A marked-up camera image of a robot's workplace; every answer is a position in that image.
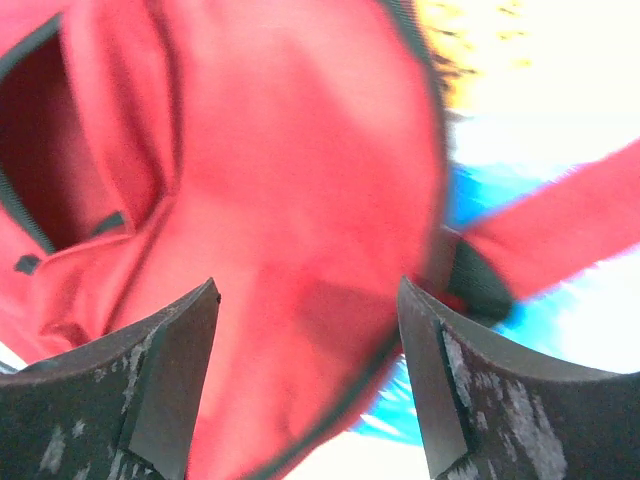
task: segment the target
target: red garment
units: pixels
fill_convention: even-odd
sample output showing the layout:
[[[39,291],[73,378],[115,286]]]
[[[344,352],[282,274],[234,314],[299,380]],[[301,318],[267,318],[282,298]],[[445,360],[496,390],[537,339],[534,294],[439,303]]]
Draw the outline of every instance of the red garment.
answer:
[[[63,10],[0,85],[2,167],[57,250],[0,214],[0,339],[34,362],[213,277],[191,480],[282,476],[397,353],[396,289],[428,258],[446,162],[433,79],[384,3],[0,7],[3,55]],[[124,227],[91,237],[116,211]]]

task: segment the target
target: yellow patterned fabric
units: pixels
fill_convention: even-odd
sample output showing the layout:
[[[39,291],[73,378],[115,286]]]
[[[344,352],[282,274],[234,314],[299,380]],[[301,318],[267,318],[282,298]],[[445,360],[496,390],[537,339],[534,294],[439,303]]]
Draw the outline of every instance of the yellow patterned fabric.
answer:
[[[414,0],[449,108],[638,112],[640,4]]]

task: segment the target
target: red strap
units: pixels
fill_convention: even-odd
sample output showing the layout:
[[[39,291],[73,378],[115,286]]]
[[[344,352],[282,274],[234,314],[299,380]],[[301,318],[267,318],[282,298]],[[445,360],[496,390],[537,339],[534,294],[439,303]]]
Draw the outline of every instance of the red strap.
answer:
[[[518,299],[640,242],[640,140],[487,219],[464,238]]]

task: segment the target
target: yellow object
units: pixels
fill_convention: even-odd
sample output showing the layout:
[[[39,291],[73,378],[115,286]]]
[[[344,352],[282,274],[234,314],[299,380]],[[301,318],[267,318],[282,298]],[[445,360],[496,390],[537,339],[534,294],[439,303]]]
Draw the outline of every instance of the yellow object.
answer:
[[[640,113],[640,3],[414,0],[462,113]]]

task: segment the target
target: red jacket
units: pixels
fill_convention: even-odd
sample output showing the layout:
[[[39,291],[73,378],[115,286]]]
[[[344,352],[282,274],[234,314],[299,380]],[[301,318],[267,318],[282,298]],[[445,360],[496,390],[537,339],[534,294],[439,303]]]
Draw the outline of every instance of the red jacket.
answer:
[[[34,362],[214,277],[188,478],[281,477],[348,426],[398,352],[401,276],[451,264],[410,3],[5,0],[0,55],[0,339]],[[638,150],[467,241],[517,298],[637,243]]]

